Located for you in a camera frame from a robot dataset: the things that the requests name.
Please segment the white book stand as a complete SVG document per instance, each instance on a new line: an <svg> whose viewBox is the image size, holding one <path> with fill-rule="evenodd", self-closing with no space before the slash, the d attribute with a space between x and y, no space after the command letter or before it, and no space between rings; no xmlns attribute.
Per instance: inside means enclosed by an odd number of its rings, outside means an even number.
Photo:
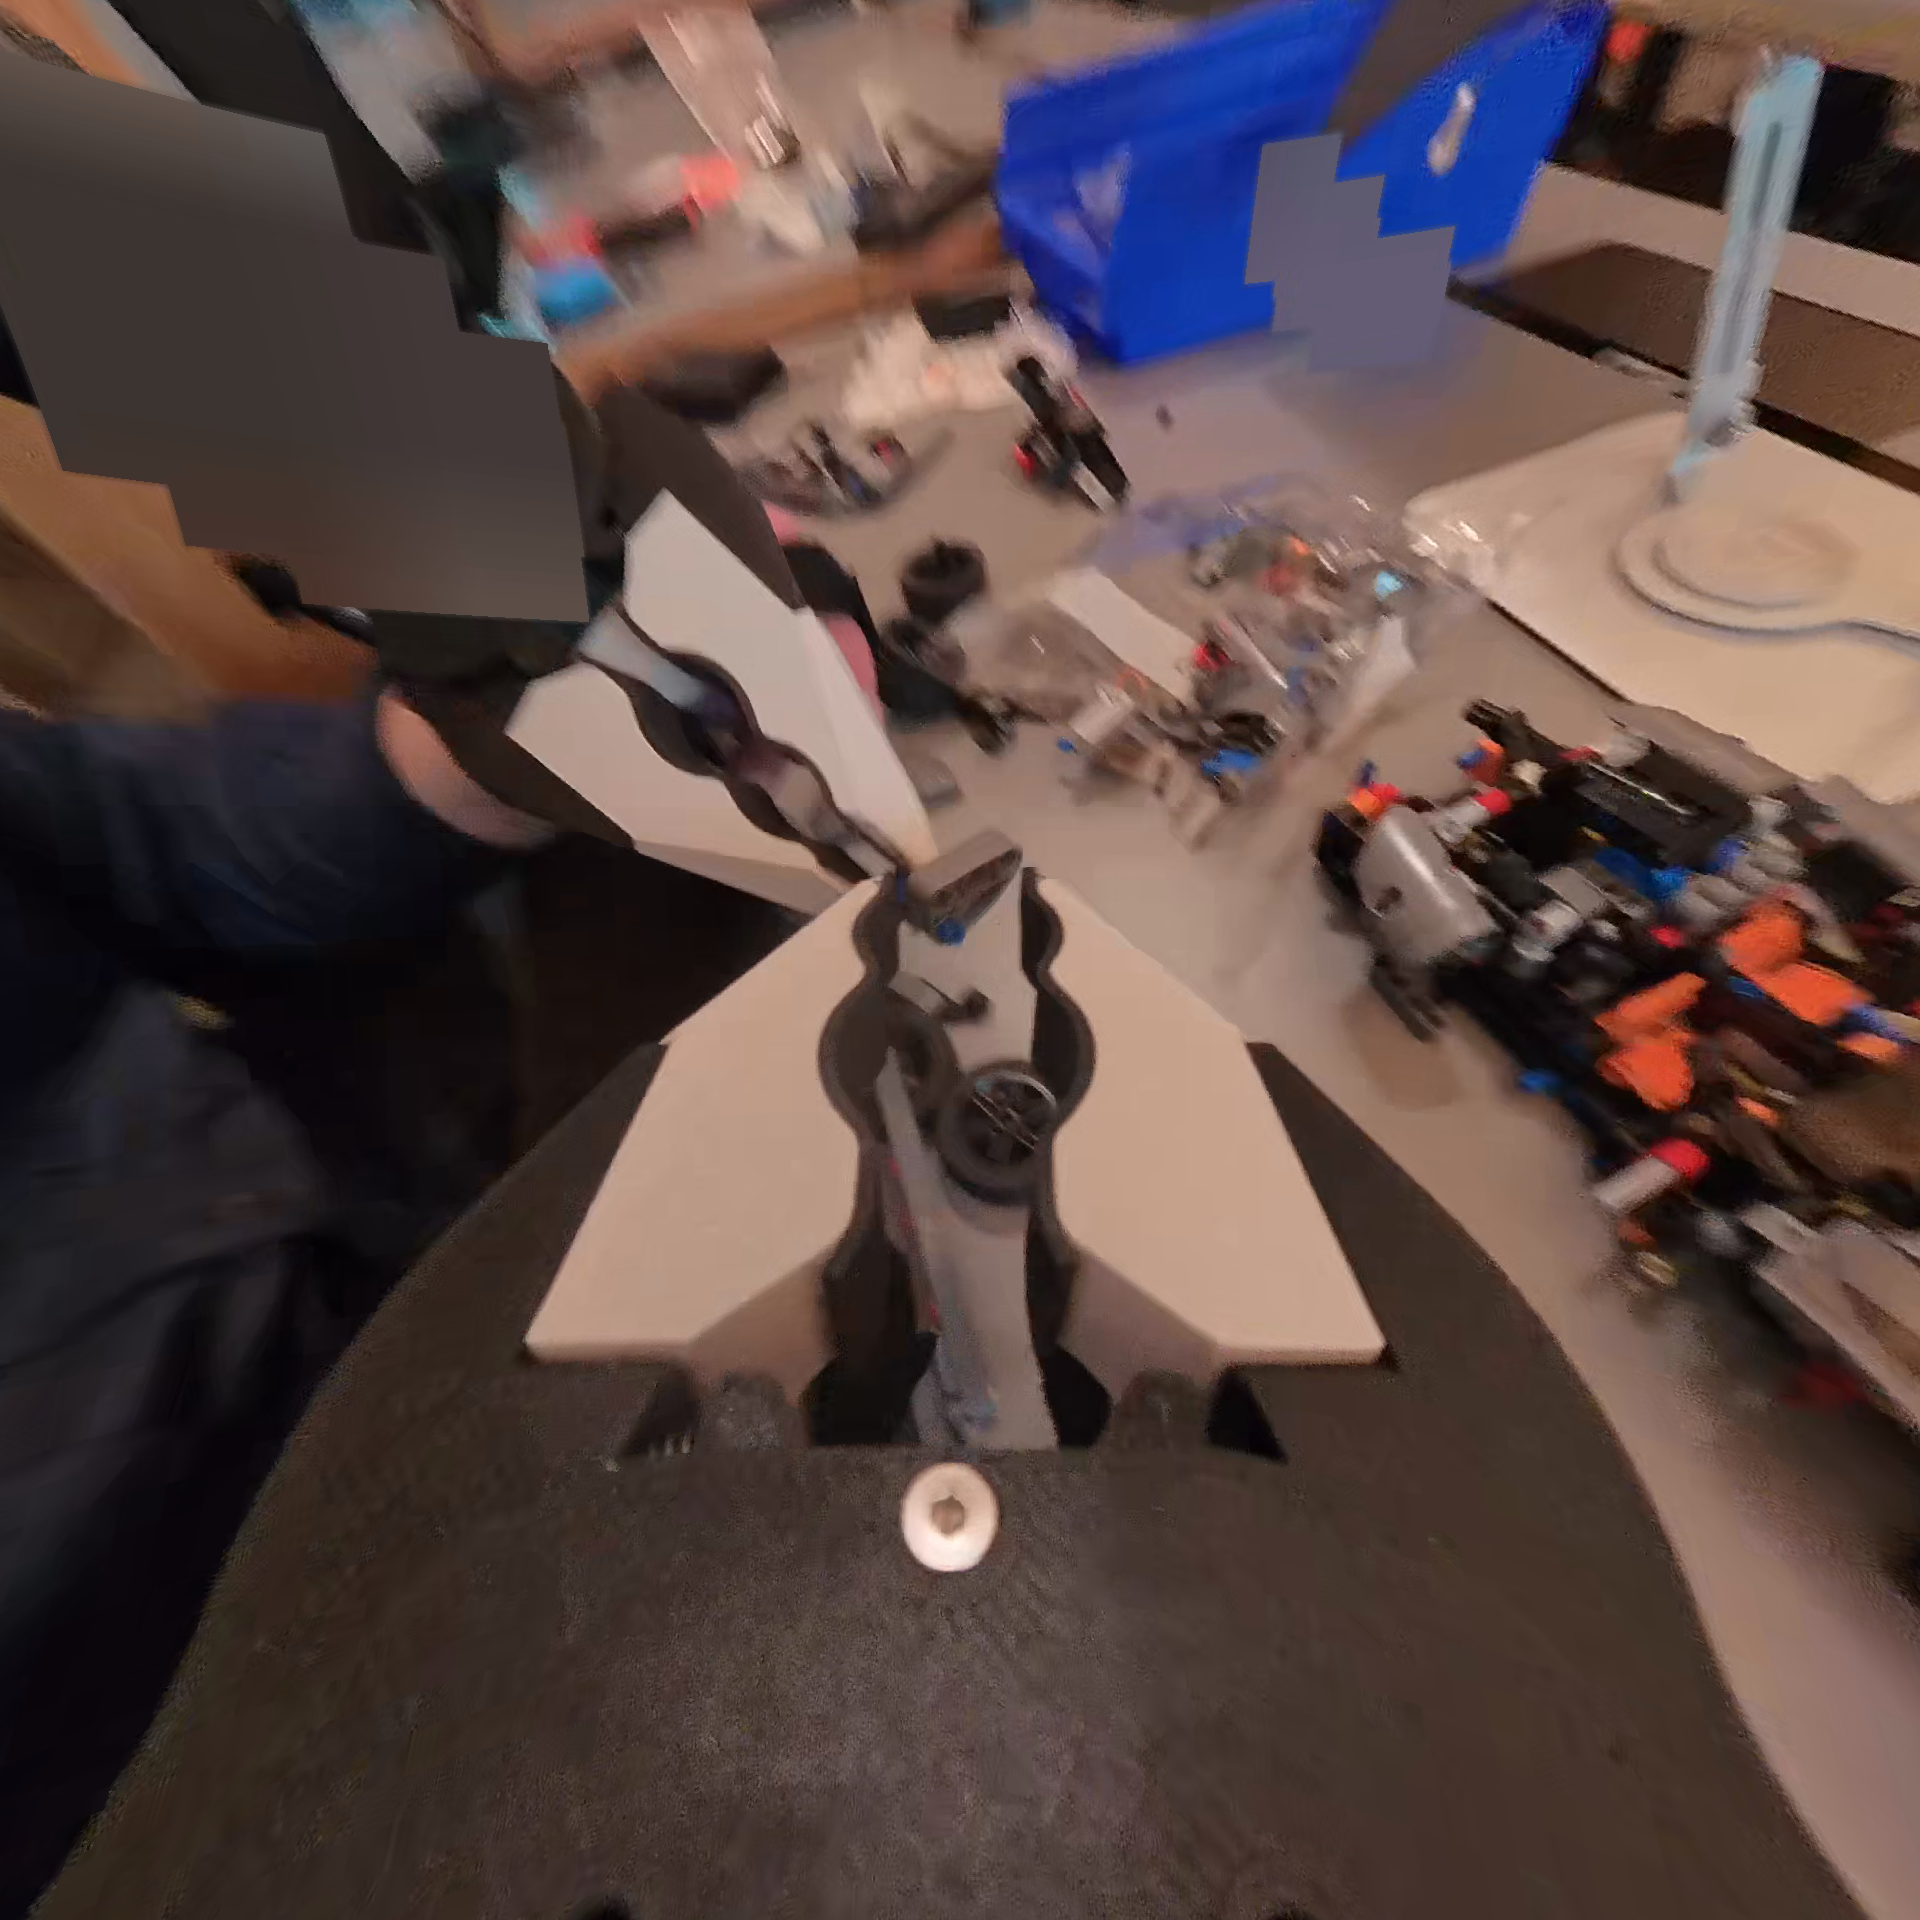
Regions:
<svg viewBox="0 0 1920 1920"><path fill-rule="evenodd" d="M1822 61L1766 52L1735 117L1686 411L1431 488L1486 600L1590 680L1870 801L1918 790L1915 494L1757 425L1759 346Z"/></svg>

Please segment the clear bag of brick pieces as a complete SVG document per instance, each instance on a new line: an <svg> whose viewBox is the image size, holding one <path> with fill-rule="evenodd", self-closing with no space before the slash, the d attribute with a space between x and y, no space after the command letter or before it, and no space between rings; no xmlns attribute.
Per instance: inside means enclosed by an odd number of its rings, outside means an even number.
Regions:
<svg viewBox="0 0 1920 1920"><path fill-rule="evenodd" d="M1132 508L1043 597L1087 658L1060 774L1197 848L1368 729L1495 577L1475 521L1306 481Z"/></svg>

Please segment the upright clear plastic bag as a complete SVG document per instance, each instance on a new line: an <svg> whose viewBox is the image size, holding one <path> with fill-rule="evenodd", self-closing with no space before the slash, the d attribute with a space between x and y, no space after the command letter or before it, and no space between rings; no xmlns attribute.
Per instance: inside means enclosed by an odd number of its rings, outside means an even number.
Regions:
<svg viewBox="0 0 1920 1920"><path fill-rule="evenodd" d="M639 24L639 42L719 154L762 174L798 160L799 138L752 5L671 5Z"/></svg>

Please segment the blue plastic bin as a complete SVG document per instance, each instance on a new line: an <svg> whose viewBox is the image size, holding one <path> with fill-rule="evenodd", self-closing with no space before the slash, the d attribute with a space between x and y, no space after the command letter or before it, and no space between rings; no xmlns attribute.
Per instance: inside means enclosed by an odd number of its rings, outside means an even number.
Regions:
<svg viewBox="0 0 1920 1920"><path fill-rule="evenodd" d="M1342 156L1327 112L1383 11L1240 8L1012 92L999 236L1040 306L1125 368L1256 330L1317 371L1434 357L1454 269L1507 249L1549 150L1486 81Z"/></svg>

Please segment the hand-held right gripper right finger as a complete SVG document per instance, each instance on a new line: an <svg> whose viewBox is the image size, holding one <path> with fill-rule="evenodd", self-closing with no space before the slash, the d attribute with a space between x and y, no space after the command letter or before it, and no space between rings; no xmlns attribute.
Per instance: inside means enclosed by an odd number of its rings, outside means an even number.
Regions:
<svg viewBox="0 0 1920 1920"><path fill-rule="evenodd" d="M1063 881L1021 875L1035 992L1023 1062L1047 1092L1023 1292L1059 1450L1126 1402L1197 1430L1261 1369L1368 1369L1384 1333L1263 1069L1278 1059Z"/></svg>

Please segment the person's left forearm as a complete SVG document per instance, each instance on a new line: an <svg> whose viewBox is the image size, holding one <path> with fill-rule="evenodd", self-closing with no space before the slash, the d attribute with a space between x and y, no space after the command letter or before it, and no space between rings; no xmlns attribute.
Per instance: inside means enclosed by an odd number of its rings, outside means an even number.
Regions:
<svg viewBox="0 0 1920 1920"><path fill-rule="evenodd" d="M126 953L381 945L554 836L389 689L192 722L5 709L5 893Z"/></svg>

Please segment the small black red brick assembly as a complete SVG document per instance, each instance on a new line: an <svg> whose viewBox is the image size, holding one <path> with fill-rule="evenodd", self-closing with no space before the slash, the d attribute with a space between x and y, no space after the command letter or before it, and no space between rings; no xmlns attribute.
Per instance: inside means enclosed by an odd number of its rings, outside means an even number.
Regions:
<svg viewBox="0 0 1920 1920"><path fill-rule="evenodd" d="M1093 512L1120 508L1132 491L1128 475L1082 394L1035 355L1019 357L1006 374L1027 409L1027 427L1015 443L1021 481L1076 498Z"/></svg>

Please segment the dark grey brick panel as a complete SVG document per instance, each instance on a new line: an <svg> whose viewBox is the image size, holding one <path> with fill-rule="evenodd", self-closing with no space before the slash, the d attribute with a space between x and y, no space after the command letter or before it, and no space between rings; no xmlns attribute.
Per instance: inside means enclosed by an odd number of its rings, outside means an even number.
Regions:
<svg viewBox="0 0 1920 1920"><path fill-rule="evenodd" d="M1023 852L1006 833L980 829L896 881L900 923L938 947L959 947L1019 881Z"/></svg>

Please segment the flat brick assembly grey blade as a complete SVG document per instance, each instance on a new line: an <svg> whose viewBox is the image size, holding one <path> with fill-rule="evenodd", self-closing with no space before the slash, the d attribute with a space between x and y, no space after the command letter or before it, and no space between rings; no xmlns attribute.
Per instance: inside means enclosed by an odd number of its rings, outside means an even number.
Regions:
<svg viewBox="0 0 1920 1920"><path fill-rule="evenodd" d="M744 460L735 475L765 505L811 520L880 512L907 489L918 458L893 434L842 443L810 422L778 449Z"/></svg>

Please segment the wide wooden pillar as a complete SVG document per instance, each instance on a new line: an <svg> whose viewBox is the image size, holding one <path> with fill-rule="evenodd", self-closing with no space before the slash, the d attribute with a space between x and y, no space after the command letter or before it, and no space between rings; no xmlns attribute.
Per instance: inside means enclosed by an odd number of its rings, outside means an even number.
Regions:
<svg viewBox="0 0 1920 1920"><path fill-rule="evenodd" d="M2 403L5 694L54 714L176 716L227 700L342 701L368 648L276 619L180 537L160 488L71 473Z"/></svg>

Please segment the large black toy wheel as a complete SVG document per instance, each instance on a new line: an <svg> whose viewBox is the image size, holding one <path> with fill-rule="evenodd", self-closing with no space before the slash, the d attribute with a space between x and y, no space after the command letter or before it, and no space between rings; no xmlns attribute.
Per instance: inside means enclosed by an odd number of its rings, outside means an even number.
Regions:
<svg viewBox="0 0 1920 1920"><path fill-rule="evenodd" d="M1048 1081L1027 1060L964 1069L933 1122L947 1178L990 1206L1023 1206L1063 1112Z"/></svg>

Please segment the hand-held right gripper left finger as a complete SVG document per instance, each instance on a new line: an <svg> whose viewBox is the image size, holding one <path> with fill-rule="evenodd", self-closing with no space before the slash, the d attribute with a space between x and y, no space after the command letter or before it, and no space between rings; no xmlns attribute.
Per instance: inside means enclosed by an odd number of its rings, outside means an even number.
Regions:
<svg viewBox="0 0 1920 1920"><path fill-rule="evenodd" d="M524 1334L530 1360L772 1380L893 1428L928 1355L888 1233L876 1086L902 1066L891 892L868 881L690 1016Z"/></svg>

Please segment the white sticker sheet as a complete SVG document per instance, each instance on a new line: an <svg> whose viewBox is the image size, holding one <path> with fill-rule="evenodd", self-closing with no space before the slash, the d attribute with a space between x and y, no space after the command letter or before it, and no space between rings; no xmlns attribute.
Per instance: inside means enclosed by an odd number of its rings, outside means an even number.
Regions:
<svg viewBox="0 0 1920 1920"><path fill-rule="evenodd" d="M837 414L848 425L896 427L1004 411L1018 403L1006 371L1021 348L1023 337L1007 328L938 341L904 313L866 332Z"/></svg>

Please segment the large toy brick car model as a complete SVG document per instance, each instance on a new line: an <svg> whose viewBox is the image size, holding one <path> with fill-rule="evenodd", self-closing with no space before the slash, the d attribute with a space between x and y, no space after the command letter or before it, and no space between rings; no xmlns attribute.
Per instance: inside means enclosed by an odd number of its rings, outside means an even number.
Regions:
<svg viewBox="0 0 1920 1920"><path fill-rule="evenodd" d="M1915 1430L1915 822L1669 709L1463 720L1450 790L1362 763L1317 828L1376 994L1573 1121L1628 1281L1740 1290Z"/></svg>

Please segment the black flat power bank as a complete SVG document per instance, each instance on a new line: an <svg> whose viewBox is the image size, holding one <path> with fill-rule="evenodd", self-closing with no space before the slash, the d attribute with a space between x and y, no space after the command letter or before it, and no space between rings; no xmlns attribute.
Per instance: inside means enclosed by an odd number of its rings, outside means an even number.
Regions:
<svg viewBox="0 0 1920 1920"><path fill-rule="evenodd" d="M923 182L863 176L853 188L853 249L863 257L917 249L954 217L988 201L994 179L994 156L955 163Z"/></svg>

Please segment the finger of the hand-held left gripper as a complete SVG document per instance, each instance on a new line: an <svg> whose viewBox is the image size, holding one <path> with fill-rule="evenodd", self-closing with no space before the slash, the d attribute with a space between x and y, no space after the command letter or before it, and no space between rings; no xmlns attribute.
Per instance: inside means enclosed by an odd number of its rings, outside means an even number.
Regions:
<svg viewBox="0 0 1920 1920"><path fill-rule="evenodd" d="M850 889L802 846L756 828L717 778L669 763L627 682L596 664L532 682L508 739L643 858L789 910L828 910Z"/></svg>
<svg viewBox="0 0 1920 1920"><path fill-rule="evenodd" d="M782 592L671 494L628 532L620 610L655 653L730 692L740 725L790 749L828 803L904 866L938 844L922 794L824 618Z"/></svg>

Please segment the red black electric screwdriver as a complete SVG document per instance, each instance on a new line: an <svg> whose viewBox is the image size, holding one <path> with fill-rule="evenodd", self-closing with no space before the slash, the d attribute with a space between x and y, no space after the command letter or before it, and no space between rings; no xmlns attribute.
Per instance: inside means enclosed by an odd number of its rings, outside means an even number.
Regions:
<svg viewBox="0 0 1920 1920"><path fill-rule="evenodd" d="M667 156L614 182L591 216L603 252L634 252L695 236L740 188L740 166L724 150Z"/></svg>

